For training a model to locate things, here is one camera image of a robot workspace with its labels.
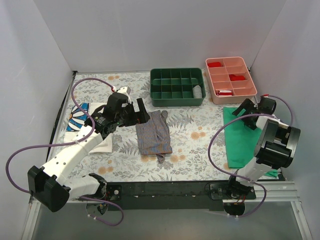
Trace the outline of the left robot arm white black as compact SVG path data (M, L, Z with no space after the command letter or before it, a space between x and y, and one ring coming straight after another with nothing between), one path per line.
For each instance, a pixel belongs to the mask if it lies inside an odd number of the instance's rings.
M90 151L120 127L147 123L150 119L142 98L137 99L138 111L129 96L129 88L112 93L105 105L96 108L86 119L74 140L40 168L33 166L27 173L30 194L51 212L60 210L69 199L81 197L102 200L107 194L107 181L90 173L68 180L69 174Z

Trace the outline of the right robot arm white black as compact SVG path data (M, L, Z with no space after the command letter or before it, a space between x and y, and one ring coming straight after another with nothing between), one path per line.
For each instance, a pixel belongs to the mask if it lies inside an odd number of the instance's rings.
M257 104L247 98L235 110L223 110L225 124L242 117L224 131L227 164L235 169L226 186L232 199L247 196L260 177L287 168L294 159L301 130L276 118L276 106L262 96Z

